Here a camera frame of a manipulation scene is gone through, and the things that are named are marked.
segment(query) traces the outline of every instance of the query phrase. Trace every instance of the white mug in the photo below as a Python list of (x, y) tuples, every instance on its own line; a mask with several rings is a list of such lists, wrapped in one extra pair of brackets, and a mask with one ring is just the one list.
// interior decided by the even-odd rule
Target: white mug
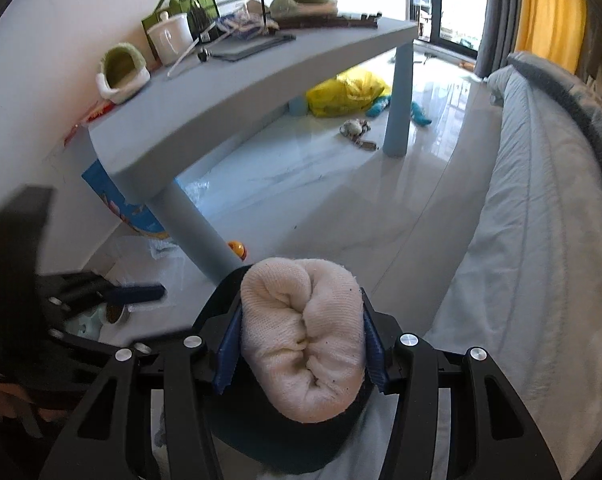
[(148, 29), (148, 36), (155, 46), (161, 63), (169, 65), (179, 59), (179, 56), (193, 43), (188, 15), (175, 14), (168, 18), (167, 12), (159, 16), (160, 22)]

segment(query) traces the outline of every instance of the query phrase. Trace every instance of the orange ball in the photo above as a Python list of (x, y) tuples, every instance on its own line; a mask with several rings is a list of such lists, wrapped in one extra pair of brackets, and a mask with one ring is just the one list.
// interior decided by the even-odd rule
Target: orange ball
[(230, 247), (233, 252), (239, 256), (239, 258), (241, 258), (241, 260), (245, 260), (248, 257), (248, 249), (246, 249), (245, 245), (243, 245), (240, 241), (230, 240), (227, 243), (227, 246)]

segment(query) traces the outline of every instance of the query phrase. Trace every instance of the yellow curtain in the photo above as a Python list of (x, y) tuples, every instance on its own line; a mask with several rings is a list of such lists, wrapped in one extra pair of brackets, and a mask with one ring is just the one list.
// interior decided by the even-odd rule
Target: yellow curtain
[(516, 50), (528, 50), (573, 74), (586, 22), (585, 0), (522, 0)]

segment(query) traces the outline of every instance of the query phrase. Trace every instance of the table top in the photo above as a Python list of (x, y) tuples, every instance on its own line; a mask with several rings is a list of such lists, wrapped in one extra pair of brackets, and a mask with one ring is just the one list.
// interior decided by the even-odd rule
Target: table top
[(379, 28), (293, 30), (295, 41), (236, 62), (185, 59), (170, 79), (153, 73), (130, 101), (89, 124), (94, 150), (132, 203), (275, 108), (343, 70), (417, 37), (417, 24), (381, 18)]

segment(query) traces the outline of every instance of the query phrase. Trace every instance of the yellow plastic bag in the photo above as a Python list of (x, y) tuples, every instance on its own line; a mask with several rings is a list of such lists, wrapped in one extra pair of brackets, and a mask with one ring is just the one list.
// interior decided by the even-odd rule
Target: yellow plastic bag
[(391, 93), (383, 79), (356, 66), (308, 90), (305, 98), (316, 117), (338, 117), (366, 110), (377, 97)]

